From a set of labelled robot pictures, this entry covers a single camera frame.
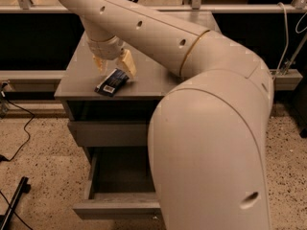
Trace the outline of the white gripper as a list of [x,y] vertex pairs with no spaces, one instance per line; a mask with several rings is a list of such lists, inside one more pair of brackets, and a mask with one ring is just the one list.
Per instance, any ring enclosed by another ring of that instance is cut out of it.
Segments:
[[93,60],[101,73],[105,72],[103,59],[116,60],[116,64],[120,70],[133,79],[136,75],[136,66],[129,49],[123,49],[125,42],[117,36],[112,37],[107,41],[87,40],[90,51],[95,55]]

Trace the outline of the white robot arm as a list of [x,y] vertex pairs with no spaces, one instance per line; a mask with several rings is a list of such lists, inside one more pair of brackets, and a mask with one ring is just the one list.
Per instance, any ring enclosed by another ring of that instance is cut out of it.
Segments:
[[128,0],[59,0],[183,82],[156,107],[148,150],[167,230],[271,230],[265,142],[273,81],[251,50]]

